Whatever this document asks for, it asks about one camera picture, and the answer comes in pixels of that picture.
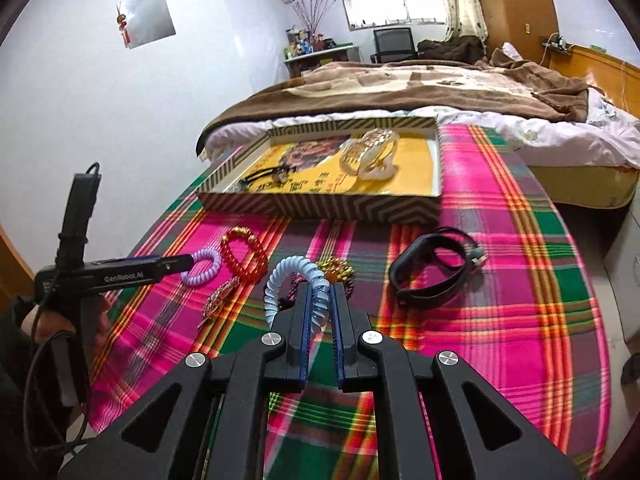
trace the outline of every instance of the silver screw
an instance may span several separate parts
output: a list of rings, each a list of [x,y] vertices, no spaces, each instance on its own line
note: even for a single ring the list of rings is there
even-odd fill
[[[365,343],[369,343],[370,345],[377,345],[382,342],[382,334],[380,332],[376,332],[375,330],[367,330],[364,334],[362,334],[362,339]]]
[[[206,360],[206,355],[201,354],[200,352],[194,352],[193,354],[187,355],[184,362],[191,368],[197,368],[198,366],[202,366]]]
[[[451,350],[445,350],[444,352],[440,352],[438,354],[438,361],[447,366],[453,366],[458,362],[458,356],[455,355]]]
[[[277,332],[267,332],[261,337],[261,339],[267,346],[276,346],[280,341],[282,341],[282,336]]]

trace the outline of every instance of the cardboard box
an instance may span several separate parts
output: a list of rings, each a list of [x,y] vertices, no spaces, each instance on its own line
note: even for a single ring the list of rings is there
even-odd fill
[[[362,181],[337,169],[341,142],[372,128],[391,128],[401,137],[393,179]],[[322,143],[310,142],[321,139]],[[320,145],[333,151],[322,153],[321,162],[312,162],[306,168],[306,153],[313,157],[313,147]],[[247,192],[234,190],[234,184],[246,174],[262,166],[277,165],[274,160],[288,156],[294,157],[300,171],[292,174],[284,187],[277,187],[266,178]],[[237,150],[198,186],[196,193],[210,211],[423,224],[434,228],[440,217],[442,195],[440,135],[433,118],[366,118],[274,128]]]

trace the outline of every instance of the table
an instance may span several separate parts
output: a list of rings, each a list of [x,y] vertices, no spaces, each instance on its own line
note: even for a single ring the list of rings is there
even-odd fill
[[[469,232],[488,260],[463,294],[439,308],[405,310],[388,286],[388,266],[423,233],[420,227],[206,212],[193,193],[206,174],[132,255],[192,253],[242,224],[257,235],[271,269],[291,254],[345,258],[356,270],[350,305],[368,312],[376,330],[423,354],[449,349],[462,356],[583,475],[592,476],[609,423],[609,359],[600,309],[575,243],[538,181],[495,131],[450,125],[440,133],[441,223]],[[252,260],[240,242],[232,249],[246,263]],[[415,276],[413,286],[433,279],[432,270]],[[236,352],[265,332],[267,276],[240,288],[198,332],[203,302],[229,277],[223,268],[213,282],[188,289],[178,276],[168,276],[108,295],[113,327],[92,368],[88,415],[94,429],[103,430],[189,352]],[[372,395],[346,395],[334,387],[330,332],[313,342],[310,362],[303,394],[271,396],[265,478],[375,478]]]
[[[295,78],[300,77],[303,70],[311,70],[318,67],[321,64],[321,60],[325,59],[330,59],[331,61],[360,61],[360,54],[357,46],[348,44],[292,57],[287,59],[285,64],[289,69],[291,78]]]

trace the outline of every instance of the person's arm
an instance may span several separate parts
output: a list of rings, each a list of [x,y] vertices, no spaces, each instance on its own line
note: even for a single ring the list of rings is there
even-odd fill
[[[104,303],[105,308],[108,308],[106,300]],[[0,317],[0,434],[3,440],[0,446],[0,464],[3,468],[8,466],[8,470],[19,472],[19,476],[12,477],[17,479],[42,478],[42,474],[54,476],[62,464],[61,455],[45,456],[39,462],[40,472],[36,472],[28,461],[24,448],[22,403],[31,361],[30,335],[36,312],[37,307],[30,298],[17,298],[12,302],[8,314]],[[96,335],[98,352],[104,347],[107,327],[108,320],[103,315]],[[75,331],[71,323],[57,312],[43,311],[35,330],[36,343],[42,343],[47,336],[59,330]],[[29,406],[28,418],[31,442],[34,446],[55,446],[60,444],[58,435],[66,437],[71,408],[60,403],[50,352],[43,355],[36,380],[55,428],[45,418],[40,403],[34,402]]]

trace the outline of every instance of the black belt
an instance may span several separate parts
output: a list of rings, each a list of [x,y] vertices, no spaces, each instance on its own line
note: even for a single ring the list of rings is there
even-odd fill
[[[462,238],[460,243],[450,235]],[[436,249],[446,249],[458,254],[464,263],[452,266],[444,262]],[[401,283],[409,279],[414,261],[423,258],[426,264],[437,264],[453,272],[443,282],[424,288],[402,288]],[[434,232],[416,238],[389,267],[389,282],[396,290],[398,303],[403,306],[436,308],[451,300],[465,286],[472,272],[482,266],[486,257],[482,247],[464,231],[453,227],[440,227]]]

